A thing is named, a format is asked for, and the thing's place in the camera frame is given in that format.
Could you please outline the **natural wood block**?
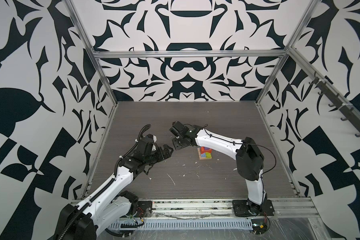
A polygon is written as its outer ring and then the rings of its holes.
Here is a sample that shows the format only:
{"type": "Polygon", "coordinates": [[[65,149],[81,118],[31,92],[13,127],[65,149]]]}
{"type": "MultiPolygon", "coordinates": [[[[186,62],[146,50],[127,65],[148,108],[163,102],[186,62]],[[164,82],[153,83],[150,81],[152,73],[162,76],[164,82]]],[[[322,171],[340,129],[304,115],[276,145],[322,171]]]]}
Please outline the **natural wood block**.
{"type": "Polygon", "coordinates": [[[200,155],[201,155],[200,147],[198,148],[198,154],[199,154],[199,160],[210,160],[210,159],[207,159],[207,158],[202,159],[202,158],[200,157],[200,155]]]}

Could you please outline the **orange wood block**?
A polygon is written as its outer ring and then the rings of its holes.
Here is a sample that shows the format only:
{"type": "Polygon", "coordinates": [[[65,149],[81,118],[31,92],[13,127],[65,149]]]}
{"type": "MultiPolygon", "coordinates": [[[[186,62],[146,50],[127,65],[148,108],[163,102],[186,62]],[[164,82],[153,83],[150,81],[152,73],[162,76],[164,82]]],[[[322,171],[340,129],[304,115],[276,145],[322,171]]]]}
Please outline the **orange wood block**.
{"type": "Polygon", "coordinates": [[[200,152],[201,152],[201,154],[203,154],[203,153],[211,153],[212,149],[209,150],[209,151],[206,151],[206,150],[204,150],[204,147],[200,147],[200,152]]]}

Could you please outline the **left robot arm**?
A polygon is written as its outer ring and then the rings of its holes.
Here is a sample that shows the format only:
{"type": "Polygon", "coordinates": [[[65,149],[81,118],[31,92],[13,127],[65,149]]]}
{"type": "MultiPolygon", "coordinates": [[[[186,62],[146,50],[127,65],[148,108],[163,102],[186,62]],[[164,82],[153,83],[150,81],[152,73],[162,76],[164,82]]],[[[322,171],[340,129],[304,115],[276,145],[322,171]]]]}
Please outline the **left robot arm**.
{"type": "Polygon", "coordinates": [[[138,137],[135,145],[120,156],[113,174],[92,194],[75,206],[68,204],[60,212],[53,240],[95,240],[120,217],[133,215],[139,198],[125,191],[146,167],[169,159],[173,148],[159,147],[154,135],[138,137]]]}

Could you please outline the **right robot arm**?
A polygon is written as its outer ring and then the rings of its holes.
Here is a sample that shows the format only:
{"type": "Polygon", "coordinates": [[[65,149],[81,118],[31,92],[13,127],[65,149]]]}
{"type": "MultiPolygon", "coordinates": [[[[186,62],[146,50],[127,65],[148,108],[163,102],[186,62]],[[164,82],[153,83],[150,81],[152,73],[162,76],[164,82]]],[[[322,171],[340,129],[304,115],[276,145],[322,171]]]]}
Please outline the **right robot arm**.
{"type": "Polygon", "coordinates": [[[261,180],[264,155],[253,139],[233,139],[213,133],[205,127],[187,126],[179,121],[173,123],[170,132],[175,136],[173,144],[176,150],[188,146],[206,147],[235,160],[239,175],[246,180],[249,203],[262,205],[266,198],[261,180]]]}

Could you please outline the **green circuit board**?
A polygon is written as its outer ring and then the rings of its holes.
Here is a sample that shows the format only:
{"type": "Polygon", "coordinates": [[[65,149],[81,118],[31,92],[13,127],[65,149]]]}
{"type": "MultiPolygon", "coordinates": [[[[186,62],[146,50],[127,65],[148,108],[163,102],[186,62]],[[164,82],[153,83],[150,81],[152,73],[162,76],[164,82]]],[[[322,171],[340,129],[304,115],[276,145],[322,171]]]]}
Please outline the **green circuit board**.
{"type": "Polygon", "coordinates": [[[265,219],[252,219],[252,233],[255,235],[263,235],[269,230],[269,221],[265,219]]]}

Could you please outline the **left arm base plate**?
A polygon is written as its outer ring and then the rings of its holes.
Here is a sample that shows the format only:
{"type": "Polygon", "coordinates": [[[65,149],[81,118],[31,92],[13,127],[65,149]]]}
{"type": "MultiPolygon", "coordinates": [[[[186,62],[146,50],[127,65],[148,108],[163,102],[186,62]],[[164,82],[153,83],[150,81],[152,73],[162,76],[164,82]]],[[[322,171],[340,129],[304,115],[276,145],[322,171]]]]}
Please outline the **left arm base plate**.
{"type": "Polygon", "coordinates": [[[120,218],[129,218],[133,216],[135,218],[144,218],[152,213],[153,202],[152,201],[138,201],[132,203],[128,208],[128,211],[125,215],[122,215],[120,218]]]}

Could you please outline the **aluminium front rail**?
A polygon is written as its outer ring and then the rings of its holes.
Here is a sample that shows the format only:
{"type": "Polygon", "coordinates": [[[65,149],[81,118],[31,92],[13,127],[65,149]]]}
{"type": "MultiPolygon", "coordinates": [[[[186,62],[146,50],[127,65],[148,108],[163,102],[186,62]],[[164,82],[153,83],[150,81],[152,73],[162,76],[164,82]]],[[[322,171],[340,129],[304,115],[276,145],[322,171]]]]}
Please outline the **aluminium front rail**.
{"type": "MultiPolygon", "coordinates": [[[[319,212],[310,198],[270,198],[275,212],[273,216],[246,217],[246,219],[281,219],[281,218],[318,218],[319,212]]],[[[152,213],[147,217],[159,219],[236,219],[233,211],[233,199],[142,199],[152,201],[152,213]]],[[[91,213],[91,217],[101,221],[110,217],[118,219],[139,219],[133,216],[120,218],[131,206],[128,200],[112,200],[103,211],[91,213]]]]}

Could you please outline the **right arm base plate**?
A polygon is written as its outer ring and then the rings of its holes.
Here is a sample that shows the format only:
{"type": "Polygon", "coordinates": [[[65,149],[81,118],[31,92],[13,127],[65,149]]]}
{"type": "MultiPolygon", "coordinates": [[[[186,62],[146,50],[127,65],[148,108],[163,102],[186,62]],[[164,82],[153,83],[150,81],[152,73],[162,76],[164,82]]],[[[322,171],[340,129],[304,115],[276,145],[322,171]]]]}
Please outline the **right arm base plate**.
{"type": "Polygon", "coordinates": [[[250,200],[233,200],[233,211],[236,217],[273,216],[275,209],[271,200],[265,198],[262,205],[250,200]]]}

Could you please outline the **aluminium frame crossbar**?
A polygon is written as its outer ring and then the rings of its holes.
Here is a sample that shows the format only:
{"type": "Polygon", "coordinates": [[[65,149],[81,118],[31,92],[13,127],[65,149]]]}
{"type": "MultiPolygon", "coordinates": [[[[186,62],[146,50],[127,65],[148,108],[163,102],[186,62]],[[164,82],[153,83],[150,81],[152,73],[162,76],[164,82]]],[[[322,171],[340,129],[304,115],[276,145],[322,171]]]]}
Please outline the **aluminium frame crossbar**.
{"type": "Polygon", "coordinates": [[[96,59],[113,58],[201,58],[201,57],[281,57],[284,50],[218,50],[218,51],[93,51],[96,59]]]}

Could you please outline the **wall hook rack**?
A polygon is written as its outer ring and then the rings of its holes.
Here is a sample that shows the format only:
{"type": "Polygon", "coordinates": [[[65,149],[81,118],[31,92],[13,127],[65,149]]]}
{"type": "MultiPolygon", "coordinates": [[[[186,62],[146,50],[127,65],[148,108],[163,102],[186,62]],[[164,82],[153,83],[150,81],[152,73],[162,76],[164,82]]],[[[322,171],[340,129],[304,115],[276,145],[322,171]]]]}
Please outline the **wall hook rack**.
{"type": "Polygon", "coordinates": [[[308,74],[311,78],[310,86],[314,86],[319,89],[317,100],[317,111],[319,111],[319,105],[323,97],[327,98],[330,101],[328,104],[329,108],[334,109],[335,111],[340,111],[344,116],[341,118],[343,122],[350,122],[350,124],[358,131],[358,134],[355,134],[355,137],[360,138],[360,111],[352,104],[346,97],[333,85],[333,83],[314,72],[313,74],[308,74]]]}

